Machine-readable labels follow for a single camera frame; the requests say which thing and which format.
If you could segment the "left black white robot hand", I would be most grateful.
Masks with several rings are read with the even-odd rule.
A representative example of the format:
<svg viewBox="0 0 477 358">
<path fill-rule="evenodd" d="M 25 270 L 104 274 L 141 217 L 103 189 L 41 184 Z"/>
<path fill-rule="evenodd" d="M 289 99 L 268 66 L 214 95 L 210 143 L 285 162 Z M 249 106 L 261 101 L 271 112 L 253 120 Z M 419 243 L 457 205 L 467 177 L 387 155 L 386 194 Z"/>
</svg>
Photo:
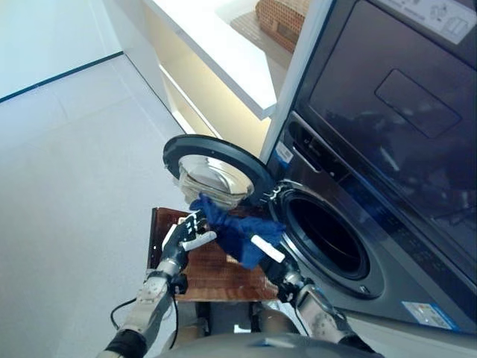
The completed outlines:
<svg viewBox="0 0 477 358">
<path fill-rule="evenodd" d="M 179 272 L 188 263 L 188 254 L 217 238 L 208 229 L 208 221 L 202 210 L 193 211 L 181 222 L 174 224 L 162 243 L 162 253 L 157 268 L 160 271 Z"/>
</svg>

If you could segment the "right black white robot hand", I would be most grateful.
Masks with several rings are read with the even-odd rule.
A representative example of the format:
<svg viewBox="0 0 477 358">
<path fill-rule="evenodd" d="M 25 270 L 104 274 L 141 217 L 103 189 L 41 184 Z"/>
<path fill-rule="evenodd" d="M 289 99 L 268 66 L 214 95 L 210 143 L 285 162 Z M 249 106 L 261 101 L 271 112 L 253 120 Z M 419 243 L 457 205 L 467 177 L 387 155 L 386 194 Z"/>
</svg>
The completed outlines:
<svg viewBox="0 0 477 358">
<path fill-rule="evenodd" d="M 281 242 L 272 245 L 258 235 L 254 235 L 251 242 L 264 254 L 259 266 L 266 278 L 277 287 L 277 297 L 283 302 L 291 301 L 304 287 L 297 261 Z"/>
</svg>

